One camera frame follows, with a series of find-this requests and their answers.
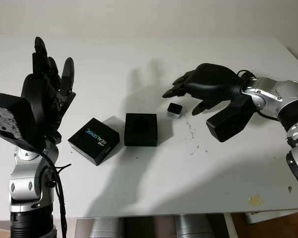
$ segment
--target white table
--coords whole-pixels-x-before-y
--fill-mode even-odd
[[[282,126],[254,115],[246,129],[225,143],[212,137],[206,120],[215,110],[191,116],[199,100],[161,95],[185,72],[203,62],[248,69],[275,80],[298,80],[298,61],[275,39],[44,38],[62,72],[75,62],[75,100],[60,127],[58,166],[68,217],[262,211],[298,208],[298,183],[285,156],[290,150]],[[0,92],[20,95],[32,70],[34,37],[0,36]],[[170,102],[185,106],[169,119]],[[92,117],[120,132],[126,112],[157,113],[159,145],[123,147],[96,167],[67,142]],[[0,139],[0,220],[9,219],[8,180],[14,146]],[[251,206],[258,195],[264,201]],[[57,199],[54,216],[59,217]]]

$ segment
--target metal base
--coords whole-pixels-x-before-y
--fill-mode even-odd
[[[57,238],[56,227],[54,226],[54,228],[49,233],[39,238]]]
[[[206,215],[175,217],[178,238],[215,238]]]
[[[96,218],[90,233],[90,238],[121,238],[121,218]]]

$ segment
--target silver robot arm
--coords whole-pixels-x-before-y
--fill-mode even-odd
[[[225,142],[241,132],[254,113],[279,121],[292,147],[287,163],[298,180],[298,82],[256,77],[248,70],[237,74],[221,65],[203,63],[176,81],[164,98],[184,96],[203,100],[193,111],[197,115],[221,101],[230,104],[207,120],[210,133]]]
[[[43,151],[53,163],[58,149],[50,141]],[[11,237],[56,238],[53,225],[54,172],[37,153],[16,147],[9,181]]]
[[[284,126],[292,147],[286,160],[298,180],[298,82],[250,77],[241,92],[252,97],[258,110],[273,114]]]

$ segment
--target black square object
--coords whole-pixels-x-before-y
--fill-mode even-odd
[[[158,129],[156,114],[126,114],[126,146],[157,146],[157,141]]]
[[[69,139],[70,145],[95,165],[99,165],[119,141],[118,132],[95,118]]]
[[[168,116],[172,118],[179,118],[182,111],[182,106],[175,103],[170,103],[168,107]]]

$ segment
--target small box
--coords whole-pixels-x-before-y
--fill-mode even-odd
[[[175,103],[170,103],[168,107],[168,116],[171,118],[179,118],[182,111],[182,106]]]
[[[126,146],[157,146],[157,131],[156,114],[126,114]]]
[[[69,139],[70,145],[95,165],[99,165],[119,141],[118,132],[95,118]]]

